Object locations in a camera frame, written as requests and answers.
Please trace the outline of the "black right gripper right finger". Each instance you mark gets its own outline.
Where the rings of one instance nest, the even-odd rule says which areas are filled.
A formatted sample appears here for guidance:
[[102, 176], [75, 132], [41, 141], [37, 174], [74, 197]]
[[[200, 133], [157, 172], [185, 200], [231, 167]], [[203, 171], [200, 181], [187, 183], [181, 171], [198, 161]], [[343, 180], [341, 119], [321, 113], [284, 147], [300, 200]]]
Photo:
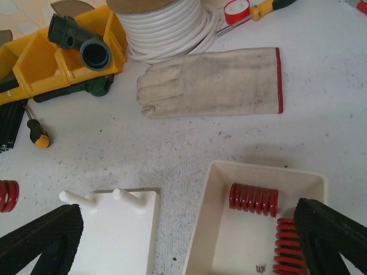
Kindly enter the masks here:
[[296, 232], [310, 274], [349, 274], [343, 259], [366, 274], [366, 227], [315, 199], [300, 198]]

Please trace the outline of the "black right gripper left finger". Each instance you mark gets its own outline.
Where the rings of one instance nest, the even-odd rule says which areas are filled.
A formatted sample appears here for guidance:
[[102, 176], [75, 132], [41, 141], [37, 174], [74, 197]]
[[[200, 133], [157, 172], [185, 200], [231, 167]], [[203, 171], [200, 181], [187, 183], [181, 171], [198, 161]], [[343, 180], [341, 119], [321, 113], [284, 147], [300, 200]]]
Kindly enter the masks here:
[[79, 205], [62, 205], [1, 237], [1, 274], [68, 274], [83, 233]]

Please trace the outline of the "white peg base plate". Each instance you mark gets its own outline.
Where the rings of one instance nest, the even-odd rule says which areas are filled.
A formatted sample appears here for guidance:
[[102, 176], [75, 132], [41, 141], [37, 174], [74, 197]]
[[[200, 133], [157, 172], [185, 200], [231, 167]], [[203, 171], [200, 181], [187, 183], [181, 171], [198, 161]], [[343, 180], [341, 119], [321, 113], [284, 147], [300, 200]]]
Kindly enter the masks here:
[[152, 274], [160, 196], [155, 191], [62, 191], [60, 201], [78, 204], [83, 233], [70, 274]]

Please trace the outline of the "cream parts tray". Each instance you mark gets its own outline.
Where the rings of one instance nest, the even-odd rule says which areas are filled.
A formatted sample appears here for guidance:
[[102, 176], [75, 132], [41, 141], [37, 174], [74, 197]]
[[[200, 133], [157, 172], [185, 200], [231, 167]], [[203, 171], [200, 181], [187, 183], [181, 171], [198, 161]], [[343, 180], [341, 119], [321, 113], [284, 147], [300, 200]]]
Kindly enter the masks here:
[[[234, 183], [278, 190], [277, 217], [231, 209]], [[277, 220], [292, 218], [300, 198], [327, 204], [326, 177], [290, 168], [211, 162], [183, 274], [272, 274]]]

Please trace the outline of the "beige work glove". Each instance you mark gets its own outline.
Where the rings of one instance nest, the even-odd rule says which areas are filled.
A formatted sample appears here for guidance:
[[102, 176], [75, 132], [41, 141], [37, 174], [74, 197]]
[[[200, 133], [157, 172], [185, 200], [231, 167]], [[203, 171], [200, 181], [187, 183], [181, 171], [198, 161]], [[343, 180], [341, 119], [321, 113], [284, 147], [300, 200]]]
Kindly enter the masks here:
[[279, 48], [178, 56], [137, 80], [141, 113], [151, 119], [283, 112]]

